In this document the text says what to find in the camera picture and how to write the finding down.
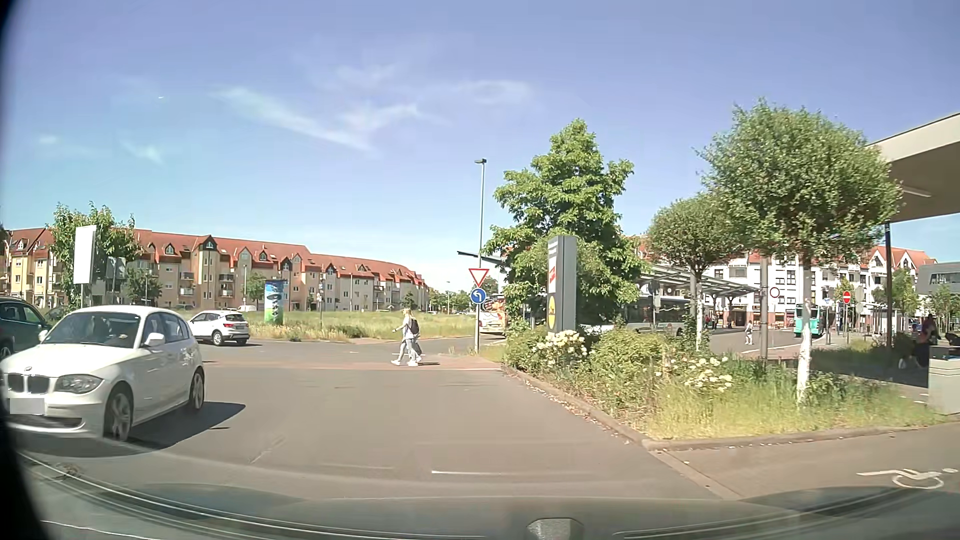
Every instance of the car side mirror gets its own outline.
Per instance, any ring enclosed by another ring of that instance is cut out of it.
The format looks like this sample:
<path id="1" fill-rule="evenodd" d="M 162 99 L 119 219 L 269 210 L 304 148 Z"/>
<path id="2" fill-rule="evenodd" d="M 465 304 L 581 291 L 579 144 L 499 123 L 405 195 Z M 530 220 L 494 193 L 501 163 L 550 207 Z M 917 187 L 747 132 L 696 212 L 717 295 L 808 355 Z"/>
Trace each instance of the car side mirror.
<path id="1" fill-rule="evenodd" d="M 163 334 L 158 331 L 152 331 L 147 334 L 147 340 L 143 342 L 147 347 L 159 347 L 166 343 L 166 339 L 163 337 Z"/>

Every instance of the pedestrian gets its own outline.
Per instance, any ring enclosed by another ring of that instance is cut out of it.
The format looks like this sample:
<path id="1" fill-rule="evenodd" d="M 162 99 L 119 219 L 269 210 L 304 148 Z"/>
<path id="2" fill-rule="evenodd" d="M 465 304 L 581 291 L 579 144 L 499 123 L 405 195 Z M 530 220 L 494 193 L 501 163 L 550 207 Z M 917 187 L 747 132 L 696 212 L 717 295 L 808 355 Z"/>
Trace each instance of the pedestrian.
<path id="1" fill-rule="evenodd" d="M 395 328 L 394 331 L 403 331 L 403 340 L 400 341 L 399 355 L 391 360 L 391 363 L 400 365 L 403 354 L 407 353 L 410 357 L 407 361 L 408 366 L 420 365 L 423 360 L 423 351 L 420 349 L 420 344 L 417 343 L 417 340 L 420 339 L 420 323 L 417 322 L 417 317 L 414 317 L 413 311 L 409 307 L 403 310 L 403 324 Z"/>

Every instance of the dark car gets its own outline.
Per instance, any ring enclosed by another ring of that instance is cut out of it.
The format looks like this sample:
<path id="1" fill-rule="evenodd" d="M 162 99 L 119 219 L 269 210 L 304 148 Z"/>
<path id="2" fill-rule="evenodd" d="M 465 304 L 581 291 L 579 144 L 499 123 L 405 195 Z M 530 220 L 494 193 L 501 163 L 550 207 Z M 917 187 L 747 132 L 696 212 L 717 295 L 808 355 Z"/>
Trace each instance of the dark car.
<path id="1" fill-rule="evenodd" d="M 29 303 L 0 296 L 0 359 L 30 349 L 40 342 L 40 332 L 50 327 Z"/>

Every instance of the apartment building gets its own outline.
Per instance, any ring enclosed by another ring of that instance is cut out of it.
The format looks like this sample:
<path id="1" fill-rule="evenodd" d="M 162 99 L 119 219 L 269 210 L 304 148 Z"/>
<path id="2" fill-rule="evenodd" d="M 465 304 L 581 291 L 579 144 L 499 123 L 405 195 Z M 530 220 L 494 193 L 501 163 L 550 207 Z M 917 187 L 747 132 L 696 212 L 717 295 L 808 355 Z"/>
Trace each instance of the apartment building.
<path id="1" fill-rule="evenodd" d="M 253 274 L 287 281 L 284 301 L 291 310 L 397 309 L 408 294 L 418 306 L 429 301 L 423 277 L 402 264 L 314 254 L 301 244 L 145 229 L 135 233 L 143 247 L 141 257 L 116 272 L 109 269 L 107 280 L 91 285 L 93 304 L 126 303 L 122 285 L 126 271 L 134 267 L 157 277 L 157 303 L 162 307 L 239 307 L 248 303 L 245 286 Z M 4 294 L 39 307 L 63 302 L 60 268 L 47 249 L 52 240 L 42 228 L 11 231 L 0 280 Z"/>
<path id="2" fill-rule="evenodd" d="M 642 238 L 638 242 L 637 254 L 642 258 L 650 258 Z M 906 268 L 917 282 L 918 267 L 936 262 L 921 250 L 904 248 L 892 249 L 893 268 Z M 726 264 L 711 266 L 706 276 L 739 282 L 754 287 L 760 287 L 760 262 L 758 253 L 746 253 L 740 257 L 731 258 Z M 833 306 L 834 291 L 842 280 L 846 279 L 854 287 L 861 287 L 864 291 L 865 302 L 857 305 L 858 325 L 872 329 L 875 322 L 882 324 L 882 308 L 874 302 L 872 292 L 882 287 L 886 280 L 887 260 L 886 249 L 875 246 L 864 254 L 861 262 L 846 264 L 843 262 L 822 263 L 815 262 L 810 269 L 809 287 L 811 299 L 820 306 Z M 771 328 L 791 328 L 794 324 L 796 305 L 803 301 L 804 272 L 796 258 L 775 259 L 769 267 L 769 286 L 777 289 L 777 298 L 769 298 L 768 324 Z M 713 307 L 718 318 L 731 322 L 735 327 L 743 327 L 760 319 L 759 293 L 734 298 L 705 297 L 705 304 Z"/>

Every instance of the overhanging roof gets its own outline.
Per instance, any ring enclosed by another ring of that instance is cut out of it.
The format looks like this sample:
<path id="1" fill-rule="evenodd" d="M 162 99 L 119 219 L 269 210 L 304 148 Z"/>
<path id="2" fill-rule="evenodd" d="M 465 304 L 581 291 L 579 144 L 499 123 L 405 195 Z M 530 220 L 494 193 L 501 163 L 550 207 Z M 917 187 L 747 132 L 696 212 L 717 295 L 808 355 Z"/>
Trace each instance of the overhanging roof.
<path id="1" fill-rule="evenodd" d="M 903 206 L 891 221 L 960 213 L 960 112 L 873 146 L 903 184 Z"/>
<path id="2" fill-rule="evenodd" d="M 673 266 L 652 264 L 650 270 L 644 272 L 640 276 L 640 279 L 645 282 L 656 280 L 660 282 L 660 285 L 668 285 L 675 289 L 689 290 L 690 288 L 690 271 Z M 745 283 L 728 282 L 727 280 L 719 280 L 709 276 L 700 278 L 700 285 L 704 294 L 717 297 L 743 296 L 760 290 L 757 287 Z"/>

